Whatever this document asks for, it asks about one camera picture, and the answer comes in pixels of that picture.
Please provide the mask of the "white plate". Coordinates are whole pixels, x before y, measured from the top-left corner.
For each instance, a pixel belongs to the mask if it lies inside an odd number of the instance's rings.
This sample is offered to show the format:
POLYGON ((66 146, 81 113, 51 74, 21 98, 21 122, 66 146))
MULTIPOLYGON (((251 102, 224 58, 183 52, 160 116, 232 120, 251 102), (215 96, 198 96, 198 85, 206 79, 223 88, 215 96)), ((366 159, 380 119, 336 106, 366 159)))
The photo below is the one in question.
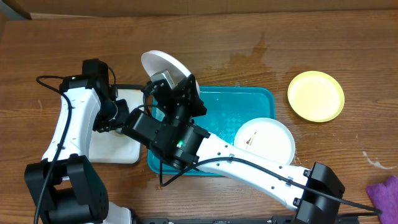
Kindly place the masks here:
MULTIPOLYGON (((168 70, 177 85, 184 78, 189 77, 192 74, 183 63, 173 56, 159 50, 150 50, 143 53, 141 56, 141 63, 149 77, 153 76, 153 74, 157 72, 168 70)), ((162 93, 165 96, 171 96, 175 91, 175 88, 171 90, 169 87, 161 87, 157 94, 159 95, 162 93)))
POLYGON ((244 123, 235 135, 234 146, 286 165, 291 164, 295 155, 292 133, 271 118, 255 118, 244 123))

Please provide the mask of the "yellow-green round plate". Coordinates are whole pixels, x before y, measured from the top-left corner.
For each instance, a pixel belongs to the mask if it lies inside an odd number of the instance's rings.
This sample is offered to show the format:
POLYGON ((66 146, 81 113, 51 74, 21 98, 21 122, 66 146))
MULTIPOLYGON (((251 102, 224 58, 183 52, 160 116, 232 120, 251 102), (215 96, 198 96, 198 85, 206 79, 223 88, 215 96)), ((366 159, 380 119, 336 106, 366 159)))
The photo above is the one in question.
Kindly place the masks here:
POLYGON ((314 70, 302 72, 292 79, 287 99, 296 114, 316 123, 335 119, 345 105, 341 85, 329 74, 314 70))

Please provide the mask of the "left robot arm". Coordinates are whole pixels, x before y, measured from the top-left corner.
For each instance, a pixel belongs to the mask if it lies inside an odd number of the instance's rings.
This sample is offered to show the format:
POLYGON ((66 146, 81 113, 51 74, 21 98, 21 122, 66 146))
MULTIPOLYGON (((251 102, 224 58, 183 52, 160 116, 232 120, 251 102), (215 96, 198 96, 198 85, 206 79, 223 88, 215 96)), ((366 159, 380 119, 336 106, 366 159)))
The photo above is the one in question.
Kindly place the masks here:
POLYGON ((111 202, 94 163, 133 164, 140 145, 123 135, 128 103, 137 90, 107 75, 63 77, 62 107, 42 160, 27 165, 25 182, 35 203, 34 222, 134 223, 131 209, 111 202))

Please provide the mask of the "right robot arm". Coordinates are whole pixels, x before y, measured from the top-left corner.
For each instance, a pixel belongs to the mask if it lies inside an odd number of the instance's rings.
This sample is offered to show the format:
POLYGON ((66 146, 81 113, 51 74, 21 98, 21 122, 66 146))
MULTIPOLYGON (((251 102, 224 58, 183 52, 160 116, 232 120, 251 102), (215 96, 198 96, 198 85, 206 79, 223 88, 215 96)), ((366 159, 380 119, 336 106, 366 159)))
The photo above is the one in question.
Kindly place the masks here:
POLYGON ((329 167, 317 162, 312 169, 279 164, 236 148, 194 123, 193 118, 206 114, 206 108, 193 75, 175 87, 166 78, 151 81, 143 92, 155 98, 163 120, 137 107, 122 132, 163 163, 181 174, 198 169, 250 185, 294 210, 293 223, 337 221, 345 188, 329 167))

